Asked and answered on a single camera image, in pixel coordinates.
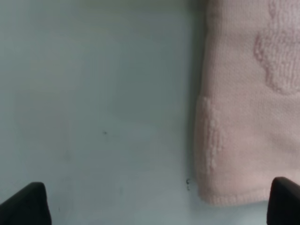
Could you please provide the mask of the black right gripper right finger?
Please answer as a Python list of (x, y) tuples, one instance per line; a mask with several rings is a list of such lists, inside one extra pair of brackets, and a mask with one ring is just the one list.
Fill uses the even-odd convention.
[(285, 177), (271, 185), (267, 225), (300, 225), (300, 186)]

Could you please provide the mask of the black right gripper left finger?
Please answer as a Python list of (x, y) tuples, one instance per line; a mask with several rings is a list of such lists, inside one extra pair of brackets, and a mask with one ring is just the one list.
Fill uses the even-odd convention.
[(32, 182), (0, 205), (2, 225), (51, 225), (44, 183)]

